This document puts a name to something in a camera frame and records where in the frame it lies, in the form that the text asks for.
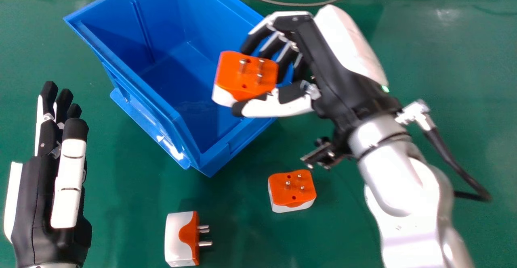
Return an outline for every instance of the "blue bin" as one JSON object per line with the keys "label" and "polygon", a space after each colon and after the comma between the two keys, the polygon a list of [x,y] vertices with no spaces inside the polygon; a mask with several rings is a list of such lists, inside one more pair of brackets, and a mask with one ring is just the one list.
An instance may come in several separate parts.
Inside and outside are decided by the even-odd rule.
{"label": "blue bin", "polygon": [[211,100],[220,52],[262,18],[239,0],[97,0],[64,20],[101,60],[115,103],[183,169],[211,177],[274,121]]}

